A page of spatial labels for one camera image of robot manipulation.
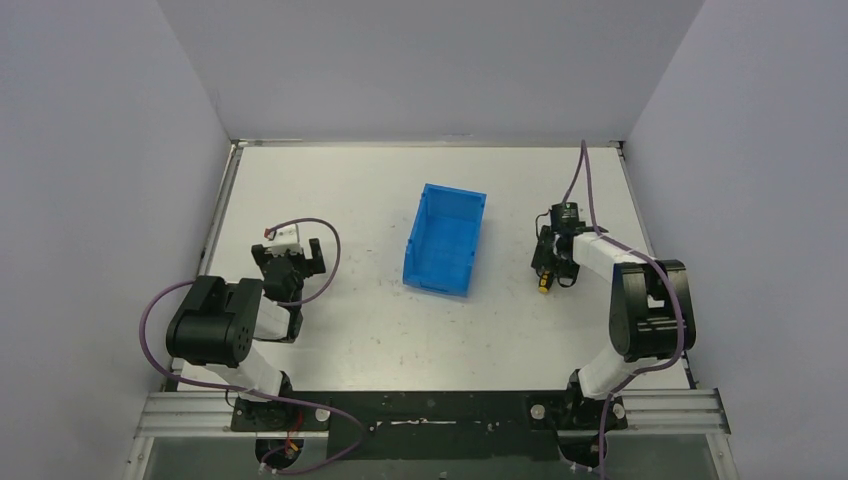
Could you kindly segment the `yellow black screwdriver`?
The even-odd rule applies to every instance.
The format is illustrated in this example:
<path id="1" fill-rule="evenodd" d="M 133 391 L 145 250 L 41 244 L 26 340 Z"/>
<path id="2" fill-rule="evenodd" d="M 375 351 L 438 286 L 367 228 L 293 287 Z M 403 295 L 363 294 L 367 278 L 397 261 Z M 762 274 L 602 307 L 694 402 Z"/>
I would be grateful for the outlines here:
<path id="1" fill-rule="evenodd" d="M 555 276 L 549 270 L 538 270 L 538 291 L 547 294 L 555 281 Z"/>

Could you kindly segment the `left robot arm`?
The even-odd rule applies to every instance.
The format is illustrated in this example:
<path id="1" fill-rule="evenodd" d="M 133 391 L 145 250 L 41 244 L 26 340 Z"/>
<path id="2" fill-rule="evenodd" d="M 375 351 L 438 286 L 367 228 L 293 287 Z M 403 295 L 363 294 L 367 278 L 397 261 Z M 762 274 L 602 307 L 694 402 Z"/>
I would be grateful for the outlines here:
<path id="1" fill-rule="evenodd" d="M 218 276 L 198 277 L 166 333 L 173 357 L 204 367 L 237 388 L 236 416 L 282 431 L 301 412 L 288 394 L 288 375 L 273 367 L 255 342 L 293 343 L 303 323 L 301 299 L 306 279 L 323 274 L 320 241 L 298 239 L 255 244 L 251 255 L 260 278 L 228 283 Z"/>

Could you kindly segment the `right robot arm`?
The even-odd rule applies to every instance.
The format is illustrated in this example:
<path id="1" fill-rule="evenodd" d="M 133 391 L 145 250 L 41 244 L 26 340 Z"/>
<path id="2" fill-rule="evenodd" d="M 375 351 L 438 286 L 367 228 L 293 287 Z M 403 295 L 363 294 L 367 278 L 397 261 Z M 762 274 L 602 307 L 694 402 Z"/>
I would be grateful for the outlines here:
<path id="1" fill-rule="evenodd" d="M 574 202 L 554 204 L 546 214 L 550 222 L 536 228 L 531 261 L 539 291 L 573 287 L 583 270 L 610 285 L 609 341 L 573 372 L 561 405 L 549 406 L 549 417 L 570 429 L 597 427 L 601 419 L 621 423 L 624 415 L 612 397 L 622 384 L 694 345 L 686 267 L 648 256 L 588 225 Z"/>

